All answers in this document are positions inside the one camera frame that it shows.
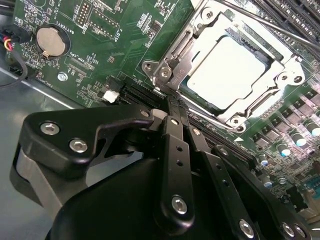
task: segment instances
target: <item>pci express slot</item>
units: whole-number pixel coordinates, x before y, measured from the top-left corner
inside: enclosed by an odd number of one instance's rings
[[[122,92],[126,95],[134,95],[140,101],[146,102],[147,105],[153,109],[159,108],[160,105],[157,103],[157,101],[149,97],[150,95],[153,95],[153,93],[146,91],[148,90],[138,89],[134,85],[132,85],[131,87],[125,87],[125,89]]]
[[[314,18],[320,22],[320,12],[318,12],[315,7],[310,3],[310,0],[300,0],[300,2],[304,5],[306,9],[310,11]]]
[[[281,17],[271,6],[269,6],[264,0],[251,0],[253,4],[257,5],[260,9],[264,10],[275,22],[278,26],[283,29],[299,35],[295,30],[293,30],[286,22],[285,17]],[[307,50],[311,53],[316,59],[320,60],[320,54],[314,51],[312,48],[299,44],[302,49]]]
[[[126,89],[124,89],[124,91],[126,91],[126,92],[124,94],[122,94],[123,92],[121,91],[121,95],[118,98],[117,103],[141,104],[141,105],[147,106],[150,109],[154,108],[150,105],[150,103],[145,101],[146,98],[149,98],[147,95],[144,95],[143,97],[141,95],[140,97],[142,97],[142,99],[137,99],[134,95],[131,95],[131,92],[133,91],[131,88],[129,88],[128,86],[126,86],[125,88]],[[191,117],[189,117],[189,121],[192,126],[198,128],[199,130],[202,131],[202,133],[206,139],[207,144],[211,148],[215,145],[224,145],[224,146],[230,148],[230,150],[235,154],[235,156],[237,156],[242,161],[245,161],[245,162],[253,161],[252,155],[243,151],[238,146],[234,145],[231,141],[227,140],[225,137],[219,135],[216,132],[212,132],[211,130],[207,129],[205,126],[201,125],[200,123],[198,123],[196,120],[192,119]]]
[[[224,145],[227,148],[229,148],[233,152],[233,154],[235,154],[241,160],[245,160],[246,162],[251,162],[254,160],[254,157],[252,155],[243,151],[238,146],[234,145],[231,141],[221,136],[220,134],[207,129],[205,126],[203,126],[196,120],[192,119],[191,117],[189,117],[189,122],[192,126],[201,130],[210,148],[212,148],[215,145]]]

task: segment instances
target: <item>motherboard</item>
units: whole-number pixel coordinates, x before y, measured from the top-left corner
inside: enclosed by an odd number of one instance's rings
[[[230,2],[319,42],[316,0]],[[213,0],[17,0],[13,21],[33,33],[14,49],[48,87],[88,108],[152,109],[174,92],[277,197],[320,198],[320,52]]]

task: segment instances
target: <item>wire connector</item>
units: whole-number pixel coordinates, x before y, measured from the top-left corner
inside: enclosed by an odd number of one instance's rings
[[[9,37],[12,43],[23,44],[32,39],[32,32],[14,24],[1,26],[0,33],[3,36]]]

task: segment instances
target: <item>cpu socket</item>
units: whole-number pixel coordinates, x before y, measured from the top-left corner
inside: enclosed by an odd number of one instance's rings
[[[305,81],[301,61],[257,21],[201,0],[163,58],[142,69],[158,93],[174,91],[191,112],[243,133],[246,120],[267,111],[286,86]]]

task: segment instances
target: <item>black bracket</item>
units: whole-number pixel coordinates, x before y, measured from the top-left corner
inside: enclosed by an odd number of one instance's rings
[[[153,121],[140,105],[34,113],[23,122],[19,145],[26,156],[62,177],[80,178],[97,155],[98,140],[111,143],[120,131],[148,128]],[[79,141],[78,152],[70,146],[72,141]]]
[[[222,159],[210,153],[205,137],[199,130],[189,127],[187,132],[193,153],[192,158],[197,159],[204,166],[203,169],[206,170],[214,187],[213,190],[219,199],[219,205],[216,205],[216,208],[222,208],[224,221],[221,227],[229,229],[225,232],[225,236],[228,236],[227,239],[259,239],[255,225],[241,201]],[[220,150],[228,155],[223,146],[220,147]]]
[[[154,216],[168,234],[181,235],[193,225],[195,213],[189,145],[183,140],[178,114],[164,118],[161,141],[162,182]]]
[[[266,239],[311,240],[308,230],[262,183],[222,145],[212,151],[225,163],[241,201]]]

